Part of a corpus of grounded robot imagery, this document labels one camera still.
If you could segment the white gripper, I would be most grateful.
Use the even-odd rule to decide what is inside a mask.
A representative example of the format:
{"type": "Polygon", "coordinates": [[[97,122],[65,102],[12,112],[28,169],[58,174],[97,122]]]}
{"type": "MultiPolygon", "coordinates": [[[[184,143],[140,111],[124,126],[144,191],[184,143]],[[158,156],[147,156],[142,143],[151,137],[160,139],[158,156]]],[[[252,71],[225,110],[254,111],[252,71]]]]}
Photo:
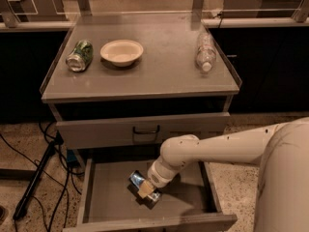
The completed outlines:
{"type": "Polygon", "coordinates": [[[141,198],[145,198],[154,192],[155,188],[166,187],[174,177],[181,172],[180,166],[172,166],[162,157],[156,159],[148,169],[148,180],[142,182],[137,191],[141,198]]]}

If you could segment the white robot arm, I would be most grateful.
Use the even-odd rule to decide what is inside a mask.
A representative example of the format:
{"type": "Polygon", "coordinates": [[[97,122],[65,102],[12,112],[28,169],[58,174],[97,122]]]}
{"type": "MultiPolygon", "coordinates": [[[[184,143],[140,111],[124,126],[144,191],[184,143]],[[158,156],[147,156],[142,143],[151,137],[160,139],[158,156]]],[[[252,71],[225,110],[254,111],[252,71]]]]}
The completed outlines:
{"type": "Polygon", "coordinates": [[[309,232],[309,118],[200,139],[171,137],[148,170],[138,194],[167,186],[193,162],[259,168],[253,232],[309,232]]]}

